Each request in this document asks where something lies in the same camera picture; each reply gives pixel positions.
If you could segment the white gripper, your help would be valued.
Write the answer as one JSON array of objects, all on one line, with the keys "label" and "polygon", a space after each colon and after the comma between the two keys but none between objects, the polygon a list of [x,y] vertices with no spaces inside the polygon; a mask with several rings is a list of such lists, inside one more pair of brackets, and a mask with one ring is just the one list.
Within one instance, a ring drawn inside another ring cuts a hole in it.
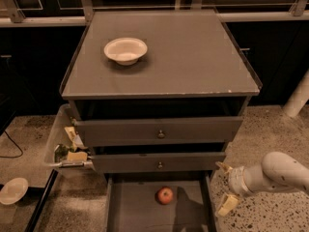
[{"label": "white gripper", "polygon": [[240,202],[240,197],[249,197],[253,192],[244,182],[244,167],[232,168],[230,165],[217,161],[215,163],[225,175],[228,176],[228,186],[233,193],[224,192],[220,202],[216,208],[215,215],[217,217],[225,217],[233,211]]}]

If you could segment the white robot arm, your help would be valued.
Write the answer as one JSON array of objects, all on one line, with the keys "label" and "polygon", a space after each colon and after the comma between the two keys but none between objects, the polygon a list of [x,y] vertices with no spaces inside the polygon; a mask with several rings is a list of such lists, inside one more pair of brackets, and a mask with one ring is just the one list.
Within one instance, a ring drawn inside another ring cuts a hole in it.
[{"label": "white robot arm", "polygon": [[309,169],[282,152],[270,152],[253,166],[231,167],[218,161],[216,165],[228,180],[229,192],[224,193],[215,214],[225,217],[242,198],[259,192],[299,192],[309,194]]}]

